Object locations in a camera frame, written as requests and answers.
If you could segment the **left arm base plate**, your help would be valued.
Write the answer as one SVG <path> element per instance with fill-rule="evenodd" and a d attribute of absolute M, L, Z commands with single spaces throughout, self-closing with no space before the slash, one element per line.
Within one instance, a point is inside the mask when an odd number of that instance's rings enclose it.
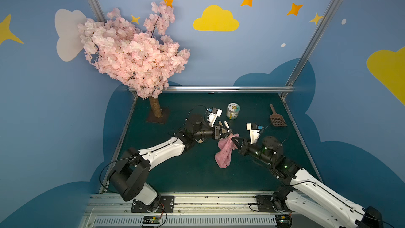
<path fill-rule="evenodd" d="M 175 197 L 172 195 L 158 195 L 157 198 L 149 205 L 134 199 L 131 207 L 131 213 L 154 213 L 162 210 L 167 213 L 173 213 L 174 203 Z"/>

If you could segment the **white strap watch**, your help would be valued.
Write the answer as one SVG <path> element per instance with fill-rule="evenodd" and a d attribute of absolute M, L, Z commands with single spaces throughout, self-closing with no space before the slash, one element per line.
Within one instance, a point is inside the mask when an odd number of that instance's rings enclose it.
<path fill-rule="evenodd" d="M 224 125 L 225 125 L 226 128 L 230 129 L 230 126 L 229 126 L 227 121 L 224 121 Z"/>

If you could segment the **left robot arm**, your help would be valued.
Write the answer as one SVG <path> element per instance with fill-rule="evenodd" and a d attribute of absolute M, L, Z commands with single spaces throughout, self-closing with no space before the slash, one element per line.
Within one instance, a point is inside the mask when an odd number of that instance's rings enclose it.
<path fill-rule="evenodd" d="M 149 172 L 161 163 L 182 155 L 196 143 L 205 139 L 222 140 L 233 131 L 228 122 L 215 123 L 216 116 L 193 114 L 184 126 L 169 140 L 147 149 L 130 148 L 113 162 L 114 167 L 107 178 L 124 201 L 136 200 L 145 205 L 157 204 L 159 194 L 146 183 Z"/>

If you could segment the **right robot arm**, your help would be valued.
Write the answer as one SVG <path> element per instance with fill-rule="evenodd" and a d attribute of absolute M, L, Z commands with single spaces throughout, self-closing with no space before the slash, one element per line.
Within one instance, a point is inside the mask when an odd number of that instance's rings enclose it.
<path fill-rule="evenodd" d="M 271 196 L 258 195 L 258 210 L 278 213 L 296 212 L 324 228 L 382 228 L 381 213 L 341 196 L 312 176 L 295 161 L 284 156 L 283 144 L 265 137 L 262 146 L 240 137 L 232 137 L 239 153 L 267 166 L 281 186 Z"/>

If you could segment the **pink cloth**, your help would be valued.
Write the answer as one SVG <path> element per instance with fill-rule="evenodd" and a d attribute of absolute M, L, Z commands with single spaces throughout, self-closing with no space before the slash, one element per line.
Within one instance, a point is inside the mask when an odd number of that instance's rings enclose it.
<path fill-rule="evenodd" d="M 237 149 L 237 146 L 232 141 L 233 137 L 239 137 L 239 134 L 230 135 L 218 142 L 220 151 L 215 155 L 215 160 L 220 168 L 227 168 L 230 165 L 232 151 Z"/>

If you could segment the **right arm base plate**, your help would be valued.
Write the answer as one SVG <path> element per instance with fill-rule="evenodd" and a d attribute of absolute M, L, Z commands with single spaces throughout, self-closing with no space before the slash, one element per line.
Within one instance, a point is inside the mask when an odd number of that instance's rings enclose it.
<path fill-rule="evenodd" d="M 259 212 L 293 212 L 287 207 L 285 199 L 282 199 L 277 195 L 256 195 L 255 199 Z"/>

